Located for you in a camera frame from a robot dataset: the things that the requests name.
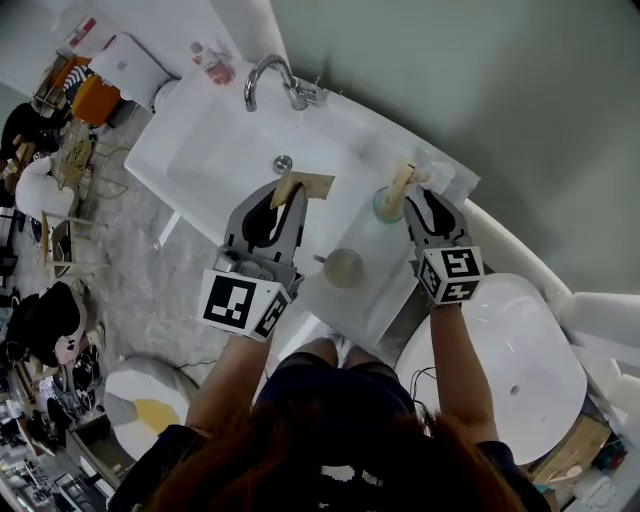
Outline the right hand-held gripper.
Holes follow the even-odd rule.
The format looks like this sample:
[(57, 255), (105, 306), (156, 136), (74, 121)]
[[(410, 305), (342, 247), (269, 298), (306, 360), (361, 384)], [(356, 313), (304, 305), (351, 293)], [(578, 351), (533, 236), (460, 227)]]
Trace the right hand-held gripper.
[[(403, 200), (404, 220), (414, 244), (412, 271), (435, 305), (471, 300), (484, 277), (480, 248), (469, 236), (464, 215), (443, 196), (422, 190), (423, 212), (409, 196)], [(430, 234), (443, 239), (430, 241)]]

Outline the green glass cup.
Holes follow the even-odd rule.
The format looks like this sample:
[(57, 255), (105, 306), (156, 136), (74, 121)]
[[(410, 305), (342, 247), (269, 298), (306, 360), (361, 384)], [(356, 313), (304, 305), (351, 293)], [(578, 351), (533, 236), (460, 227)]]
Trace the green glass cup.
[(392, 206), (389, 200), (389, 187), (380, 188), (373, 197), (373, 211), (381, 223), (392, 224), (403, 219), (403, 200)]

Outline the brown cup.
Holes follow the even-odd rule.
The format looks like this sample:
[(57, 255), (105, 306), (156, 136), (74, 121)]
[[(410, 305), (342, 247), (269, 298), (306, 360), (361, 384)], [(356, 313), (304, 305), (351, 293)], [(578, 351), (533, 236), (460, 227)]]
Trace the brown cup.
[(313, 260), (323, 265), (324, 277), (336, 288), (355, 288), (364, 278), (363, 260), (351, 249), (339, 248), (326, 257), (315, 254)]

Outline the person's left forearm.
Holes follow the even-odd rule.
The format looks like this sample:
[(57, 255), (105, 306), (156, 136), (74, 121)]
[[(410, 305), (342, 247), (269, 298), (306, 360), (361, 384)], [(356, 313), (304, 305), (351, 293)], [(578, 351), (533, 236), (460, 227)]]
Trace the person's left forearm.
[(246, 415), (260, 383), (273, 336), (260, 342), (231, 335), (192, 399), (185, 425), (208, 436), (226, 420)]

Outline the person's right forearm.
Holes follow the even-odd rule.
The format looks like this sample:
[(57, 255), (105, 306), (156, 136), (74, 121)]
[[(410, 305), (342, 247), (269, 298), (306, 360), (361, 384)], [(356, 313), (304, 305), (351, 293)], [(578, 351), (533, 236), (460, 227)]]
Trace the person's right forearm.
[(437, 306), (429, 318), (441, 414), (471, 443), (497, 441), (491, 390), (461, 307)]

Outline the crumpled white cloth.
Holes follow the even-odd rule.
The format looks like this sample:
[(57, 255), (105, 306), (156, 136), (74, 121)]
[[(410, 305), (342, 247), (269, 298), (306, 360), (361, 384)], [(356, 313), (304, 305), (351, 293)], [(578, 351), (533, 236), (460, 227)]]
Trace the crumpled white cloth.
[(443, 194), (455, 177), (452, 164), (438, 160), (427, 152), (417, 152), (414, 158), (414, 183), (426, 185), (433, 192)]

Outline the chrome faucet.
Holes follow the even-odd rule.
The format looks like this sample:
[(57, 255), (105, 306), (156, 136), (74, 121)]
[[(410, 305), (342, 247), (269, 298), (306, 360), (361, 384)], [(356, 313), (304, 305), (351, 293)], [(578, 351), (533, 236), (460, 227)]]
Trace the chrome faucet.
[(277, 71), (282, 80), (282, 88), (294, 111), (303, 111), (309, 106), (319, 106), (321, 95), (317, 89), (303, 87), (292, 74), (289, 65), (279, 55), (268, 55), (261, 59), (249, 72), (244, 84), (244, 103), (247, 112), (257, 110), (257, 87), (259, 80), (267, 70)]

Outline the person's right leg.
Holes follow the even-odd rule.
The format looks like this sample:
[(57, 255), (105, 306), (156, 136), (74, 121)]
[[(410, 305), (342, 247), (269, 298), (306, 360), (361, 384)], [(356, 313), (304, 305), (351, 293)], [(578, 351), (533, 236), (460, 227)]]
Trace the person's right leg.
[(357, 345), (353, 345), (346, 353), (342, 367), (352, 369), (360, 365), (379, 364), (380, 360)]

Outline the pink bottle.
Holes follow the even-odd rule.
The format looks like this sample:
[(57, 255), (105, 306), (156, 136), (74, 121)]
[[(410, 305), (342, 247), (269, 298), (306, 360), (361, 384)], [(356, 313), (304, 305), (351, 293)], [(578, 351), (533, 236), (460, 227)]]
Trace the pink bottle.
[(190, 44), (192, 61), (216, 85), (230, 84), (235, 76), (229, 59), (211, 47), (194, 41)]

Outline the person's dark shirt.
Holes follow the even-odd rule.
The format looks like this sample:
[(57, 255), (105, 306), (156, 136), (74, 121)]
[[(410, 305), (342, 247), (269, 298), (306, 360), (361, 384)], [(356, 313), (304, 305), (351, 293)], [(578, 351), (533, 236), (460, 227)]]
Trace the person's dark shirt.
[(285, 359), (254, 408), (162, 432), (109, 512), (551, 512), (499, 441), (418, 416), (386, 366)]

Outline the wooden chair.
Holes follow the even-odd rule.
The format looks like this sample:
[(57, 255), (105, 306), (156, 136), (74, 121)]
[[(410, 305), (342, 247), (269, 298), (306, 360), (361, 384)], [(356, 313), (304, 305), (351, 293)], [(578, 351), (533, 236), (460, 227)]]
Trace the wooden chair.
[(106, 224), (72, 216), (61, 216), (49, 212), (41, 212), (41, 263), (51, 271), (55, 279), (73, 273), (92, 273), (98, 269), (108, 268), (107, 260), (100, 262), (80, 261), (74, 256), (74, 242), (78, 239), (90, 240), (91, 236), (78, 234), (77, 228), (107, 228)]

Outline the white toilet tank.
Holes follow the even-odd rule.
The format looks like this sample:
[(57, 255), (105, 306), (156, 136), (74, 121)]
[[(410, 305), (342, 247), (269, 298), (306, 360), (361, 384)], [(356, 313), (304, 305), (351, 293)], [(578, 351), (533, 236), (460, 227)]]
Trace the white toilet tank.
[(89, 68), (120, 91), (121, 97), (153, 112), (158, 90), (172, 76), (130, 35), (117, 34)]

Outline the orange stool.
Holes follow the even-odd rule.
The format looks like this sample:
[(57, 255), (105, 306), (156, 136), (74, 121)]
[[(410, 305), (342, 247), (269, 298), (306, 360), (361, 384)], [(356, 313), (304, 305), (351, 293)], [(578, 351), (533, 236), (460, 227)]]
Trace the orange stool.
[(91, 75), (79, 87), (71, 106), (74, 119), (90, 126), (104, 125), (120, 103), (120, 90), (98, 75)]

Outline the white beanbag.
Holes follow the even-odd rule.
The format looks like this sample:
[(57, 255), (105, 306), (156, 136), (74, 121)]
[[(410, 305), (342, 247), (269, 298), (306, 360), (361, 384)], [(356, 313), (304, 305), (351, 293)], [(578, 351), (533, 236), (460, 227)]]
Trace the white beanbag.
[(74, 188), (59, 187), (53, 175), (57, 154), (32, 161), (21, 173), (15, 188), (17, 209), (36, 220), (41, 212), (68, 216), (77, 210), (79, 197)]

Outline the cardboard box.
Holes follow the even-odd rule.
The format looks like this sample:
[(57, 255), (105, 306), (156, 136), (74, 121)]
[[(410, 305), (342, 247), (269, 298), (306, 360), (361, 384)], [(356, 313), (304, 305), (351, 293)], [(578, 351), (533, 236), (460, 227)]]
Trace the cardboard box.
[(604, 422), (581, 414), (561, 442), (528, 473), (534, 485), (575, 481), (586, 471), (613, 431)]

